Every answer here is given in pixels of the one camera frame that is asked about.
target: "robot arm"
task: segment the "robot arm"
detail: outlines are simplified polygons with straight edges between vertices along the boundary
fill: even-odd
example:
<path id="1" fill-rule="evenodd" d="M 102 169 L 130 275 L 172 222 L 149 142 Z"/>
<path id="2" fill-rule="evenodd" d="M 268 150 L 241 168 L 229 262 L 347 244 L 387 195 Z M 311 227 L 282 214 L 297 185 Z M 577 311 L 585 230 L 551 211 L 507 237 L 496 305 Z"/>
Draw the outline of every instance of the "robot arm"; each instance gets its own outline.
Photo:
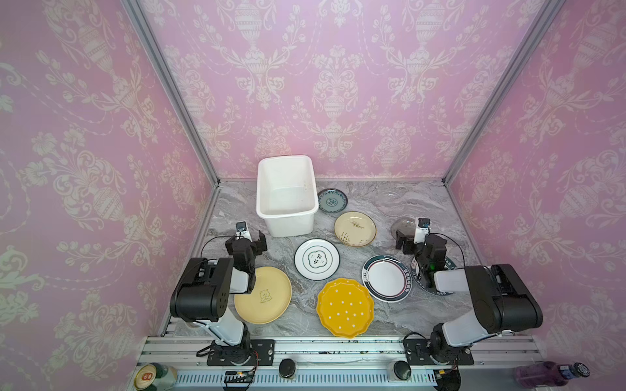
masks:
<path id="1" fill-rule="evenodd" d="M 473 306 L 472 311 L 433 328 L 429 349 L 435 361 L 453 361 L 473 343 L 504 330 L 519 332 L 541 326 L 541 308 L 511 265 L 447 270 L 447 241 L 430 234 L 429 227 L 430 220 L 420 218 L 415 235 L 397 232 L 396 248 L 414 255 L 425 289 L 469 292 Z"/>
<path id="2" fill-rule="evenodd" d="M 203 325 L 220 343 L 246 349 L 250 336 L 246 325 L 228 309 L 228 294 L 254 289 L 255 257 L 267 250 L 265 235 L 259 232 L 259 240 L 253 242 L 245 222 L 237 223 L 237 233 L 228 239 L 226 248 L 233 258 L 189 259 L 170 299 L 170 313 Z"/>
<path id="3" fill-rule="evenodd" d="M 537 328 L 543 314 L 511 265 L 468 266 L 433 273 L 437 290 L 469 292 L 473 310 L 436 325 L 431 334 L 431 355 L 447 362 L 465 347 L 504 330 Z"/>

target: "damask pattern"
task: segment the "damask pattern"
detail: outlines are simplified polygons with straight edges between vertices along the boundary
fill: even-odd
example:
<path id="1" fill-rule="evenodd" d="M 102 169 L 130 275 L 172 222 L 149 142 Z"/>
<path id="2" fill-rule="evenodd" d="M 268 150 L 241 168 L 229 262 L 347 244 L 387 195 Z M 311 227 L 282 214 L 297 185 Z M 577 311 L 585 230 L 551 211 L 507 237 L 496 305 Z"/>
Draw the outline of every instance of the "damask pattern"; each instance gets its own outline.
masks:
<path id="1" fill-rule="evenodd" d="M 121 3 L 4 6 L 0 140 L 0 389 L 125 389 L 212 186 Z"/>
<path id="2" fill-rule="evenodd" d="M 565 3 L 452 189 L 483 259 L 536 295 L 548 357 L 623 388 L 625 1 Z"/>
<path id="3" fill-rule="evenodd" d="M 141 3 L 222 179 L 440 178 L 543 0 Z"/>

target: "gray marble surface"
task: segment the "gray marble surface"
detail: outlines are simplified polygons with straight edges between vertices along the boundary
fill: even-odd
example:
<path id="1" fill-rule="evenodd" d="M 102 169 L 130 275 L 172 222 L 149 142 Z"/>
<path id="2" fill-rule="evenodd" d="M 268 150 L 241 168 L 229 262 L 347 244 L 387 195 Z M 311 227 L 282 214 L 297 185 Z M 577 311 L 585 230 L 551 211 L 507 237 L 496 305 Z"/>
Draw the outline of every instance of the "gray marble surface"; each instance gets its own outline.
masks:
<path id="1" fill-rule="evenodd" d="M 353 278 L 361 281 L 363 264 L 372 256 L 390 254 L 408 267 L 411 257 L 395 249 L 395 240 L 390 227 L 400 216 L 428 217 L 431 229 L 454 238 L 462 247 L 468 265 L 478 264 L 467 235 L 461 226 L 445 187 L 439 182 L 317 182 L 317 190 L 337 188 L 348 197 L 347 208 L 335 214 L 318 211 L 315 215 L 315 228 L 309 235 L 287 238 L 272 238 L 267 227 L 255 210 L 256 182 L 225 182 L 220 185 L 221 193 L 209 225 L 206 239 L 217 235 L 232 235 L 235 223 L 246 221 L 253 240 L 258 238 L 258 230 L 267 237 L 268 250 L 257 257 L 257 267 L 273 266 L 284 271 L 292 284 L 291 303 L 277 320 L 265 325 L 248 324 L 253 336 L 329 336 L 332 335 L 319 321 L 316 312 L 317 294 L 324 285 L 335 278 Z M 397 205 L 381 207 L 381 194 L 393 191 L 400 196 Z M 365 247 L 353 248 L 343 245 L 335 236 L 335 219 L 345 211 L 360 211 L 369 215 L 377 227 L 374 241 Z M 298 246 L 310 238 L 323 238 L 335 244 L 341 254 L 339 269 L 327 280 L 311 281 L 301 276 L 295 269 L 294 254 Z M 207 258 L 227 256 L 225 239 L 210 242 L 203 251 Z M 459 249 L 448 242 L 448 256 L 462 266 Z M 430 333 L 437 323 L 452 320 L 471 309 L 467 293 L 454 293 L 447 297 L 436 297 L 413 285 L 411 293 L 399 303 L 384 303 L 374 300 L 374 321 L 364 335 L 404 335 L 409 331 Z M 237 316 L 230 296 L 230 309 Z M 179 322 L 177 335 L 203 335 L 203 330 L 191 329 Z"/>

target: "pale yellow plate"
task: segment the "pale yellow plate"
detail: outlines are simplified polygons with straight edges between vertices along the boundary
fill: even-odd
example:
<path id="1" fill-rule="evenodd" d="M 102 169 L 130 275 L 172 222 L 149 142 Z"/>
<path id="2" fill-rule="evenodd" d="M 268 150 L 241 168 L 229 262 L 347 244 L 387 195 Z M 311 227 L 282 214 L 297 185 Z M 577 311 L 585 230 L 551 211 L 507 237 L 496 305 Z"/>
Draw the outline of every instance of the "pale yellow plate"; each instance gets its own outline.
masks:
<path id="1" fill-rule="evenodd" d="M 250 295 L 235 295 L 235 309 L 246 322 L 262 325 L 278 319 L 291 301 L 291 281 L 279 269 L 258 268 Z"/>
<path id="2" fill-rule="evenodd" d="M 376 237 L 376 224 L 364 213 L 345 212 L 335 220 L 335 235 L 347 246 L 367 246 Z"/>

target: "white plate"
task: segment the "white plate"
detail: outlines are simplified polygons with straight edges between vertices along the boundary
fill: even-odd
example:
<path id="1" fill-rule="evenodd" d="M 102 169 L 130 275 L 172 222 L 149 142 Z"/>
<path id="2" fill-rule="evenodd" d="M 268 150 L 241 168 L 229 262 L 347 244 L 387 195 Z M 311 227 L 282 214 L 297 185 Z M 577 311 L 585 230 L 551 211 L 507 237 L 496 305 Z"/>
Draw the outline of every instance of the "white plate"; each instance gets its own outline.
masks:
<path id="1" fill-rule="evenodd" d="M 325 280 L 339 267 L 339 252 L 329 241 L 310 239 L 298 247 L 294 256 L 298 272 L 310 280 Z"/>
<path id="2" fill-rule="evenodd" d="M 368 259 L 363 265 L 361 277 L 369 293 L 382 302 L 400 302 L 411 291 L 409 268 L 391 255 L 376 255 Z"/>

